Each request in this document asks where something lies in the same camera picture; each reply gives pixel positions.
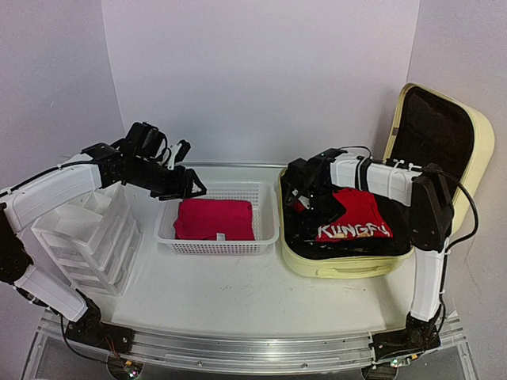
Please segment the white perforated plastic basket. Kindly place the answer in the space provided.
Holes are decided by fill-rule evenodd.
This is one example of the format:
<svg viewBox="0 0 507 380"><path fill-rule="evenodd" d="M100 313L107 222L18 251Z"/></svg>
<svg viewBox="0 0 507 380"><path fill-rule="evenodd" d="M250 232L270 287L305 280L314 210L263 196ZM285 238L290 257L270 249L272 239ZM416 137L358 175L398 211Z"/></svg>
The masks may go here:
<svg viewBox="0 0 507 380"><path fill-rule="evenodd" d="M257 255L279 237L275 188L266 181L207 181L207 193L171 200L154 228L158 243L179 254Z"/></svg>

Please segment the red Kungfu print t-shirt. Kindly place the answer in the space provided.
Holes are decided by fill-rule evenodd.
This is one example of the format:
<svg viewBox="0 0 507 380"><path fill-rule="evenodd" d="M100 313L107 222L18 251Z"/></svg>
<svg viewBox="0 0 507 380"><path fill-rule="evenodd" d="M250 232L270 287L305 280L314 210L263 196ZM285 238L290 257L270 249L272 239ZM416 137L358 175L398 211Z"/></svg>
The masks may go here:
<svg viewBox="0 0 507 380"><path fill-rule="evenodd" d="M369 192L344 188L334 193L346 212L331 224L318 228L317 242L353 241L361 238L392 238L391 228L383 219L375 197Z"/></svg>

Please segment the white plastic drawer organizer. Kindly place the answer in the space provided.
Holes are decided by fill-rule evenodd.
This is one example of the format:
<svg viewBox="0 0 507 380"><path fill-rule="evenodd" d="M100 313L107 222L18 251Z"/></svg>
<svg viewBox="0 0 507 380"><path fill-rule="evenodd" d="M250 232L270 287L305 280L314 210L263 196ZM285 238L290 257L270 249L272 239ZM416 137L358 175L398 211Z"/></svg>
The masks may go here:
<svg viewBox="0 0 507 380"><path fill-rule="evenodd" d="M73 286L116 297L127 286L142 240L120 184L49 211L32 232Z"/></svg>

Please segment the pale yellow hard-shell suitcase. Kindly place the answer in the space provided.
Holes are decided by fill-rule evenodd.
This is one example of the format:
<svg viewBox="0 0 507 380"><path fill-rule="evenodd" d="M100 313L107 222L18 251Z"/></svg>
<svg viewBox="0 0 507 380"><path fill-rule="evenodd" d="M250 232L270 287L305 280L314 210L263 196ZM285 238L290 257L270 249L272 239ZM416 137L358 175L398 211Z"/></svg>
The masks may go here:
<svg viewBox="0 0 507 380"><path fill-rule="evenodd" d="M296 159L279 177L282 257L315 278L381 276L460 228L494 151L478 110L422 85L402 89L382 158L357 147Z"/></svg>

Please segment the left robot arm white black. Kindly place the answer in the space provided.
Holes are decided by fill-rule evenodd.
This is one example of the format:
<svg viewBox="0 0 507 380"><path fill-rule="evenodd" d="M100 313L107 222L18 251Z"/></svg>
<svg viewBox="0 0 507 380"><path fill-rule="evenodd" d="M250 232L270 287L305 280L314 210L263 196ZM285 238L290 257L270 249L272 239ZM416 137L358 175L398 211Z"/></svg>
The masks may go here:
<svg viewBox="0 0 507 380"><path fill-rule="evenodd" d="M126 142L98 143L1 194L1 279L69 321L90 346L106 339L86 291L120 295L141 234L125 185L157 200L206 193L182 165L181 141L156 158Z"/></svg>

